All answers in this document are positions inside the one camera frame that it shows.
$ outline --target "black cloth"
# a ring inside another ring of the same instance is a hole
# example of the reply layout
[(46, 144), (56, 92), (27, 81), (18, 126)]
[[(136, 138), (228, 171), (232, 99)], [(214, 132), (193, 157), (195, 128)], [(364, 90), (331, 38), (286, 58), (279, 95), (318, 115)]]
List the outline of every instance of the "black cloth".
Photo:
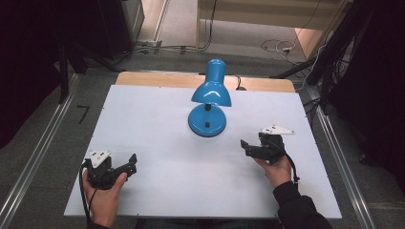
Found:
[(332, 228), (329, 222), (316, 211), (311, 198), (301, 196), (292, 181), (279, 185), (273, 191), (279, 203), (278, 215), (286, 229)]

